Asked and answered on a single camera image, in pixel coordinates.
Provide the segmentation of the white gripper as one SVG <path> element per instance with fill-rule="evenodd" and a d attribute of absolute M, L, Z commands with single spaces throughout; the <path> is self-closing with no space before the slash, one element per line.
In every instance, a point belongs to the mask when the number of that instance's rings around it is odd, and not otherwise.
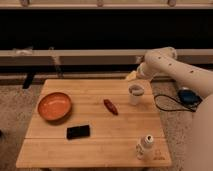
<path fill-rule="evenodd" d="M 132 81 L 135 80 L 136 78 L 148 80 L 151 77 L 152 77 L 151 69 L 145 63 L 141 63 L 136 70 L 133 70 L 126 76 L 125 80 Z"/>

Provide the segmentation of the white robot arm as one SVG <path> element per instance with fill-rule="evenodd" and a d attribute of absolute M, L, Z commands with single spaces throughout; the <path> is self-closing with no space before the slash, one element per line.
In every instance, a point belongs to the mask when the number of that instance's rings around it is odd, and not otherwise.
<path fill-rule="evenodd" d="M 213 171 L 213 71 L 179 62 L 175 48 L 163 47 L 147 50 L 143 62 L 126 79 L 151 79 L 158 72 L 183 86 L 180 101 L 196 107 L 183 171 Z"/>

